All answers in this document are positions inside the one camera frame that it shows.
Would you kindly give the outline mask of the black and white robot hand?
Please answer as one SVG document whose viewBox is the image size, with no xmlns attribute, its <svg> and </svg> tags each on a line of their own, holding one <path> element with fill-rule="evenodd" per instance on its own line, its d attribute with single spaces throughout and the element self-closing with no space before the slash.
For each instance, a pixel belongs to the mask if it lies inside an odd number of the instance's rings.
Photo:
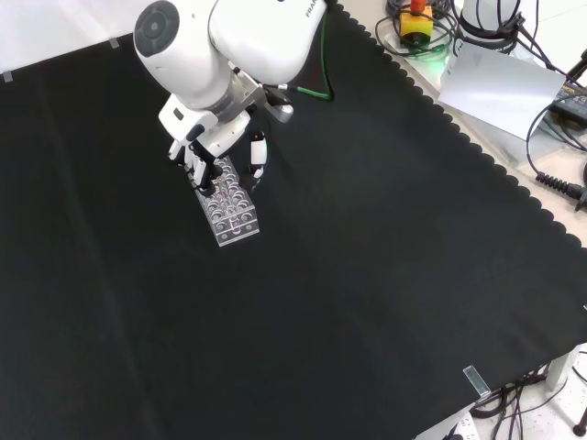
<svg viewBox="0 0 587 440">
<path fill-rule="evenodd" d="M 192 186 L 204 197 L 215 193 L 214 180 L 223 173 L 216 162 L 226 157 L 246 135 L 249 136 L 249 167 L 240 186 L 251 191 L 260 182 L 268 148 L 264 132 L 253 120 L 257 110 L 253 102 L 230 121 L 222 122 L 208 110 L 189 109 L 175 95 L 161 109 L 161 124 L 173 137 L 168 159 L 188 172 Z"/>
</svg>

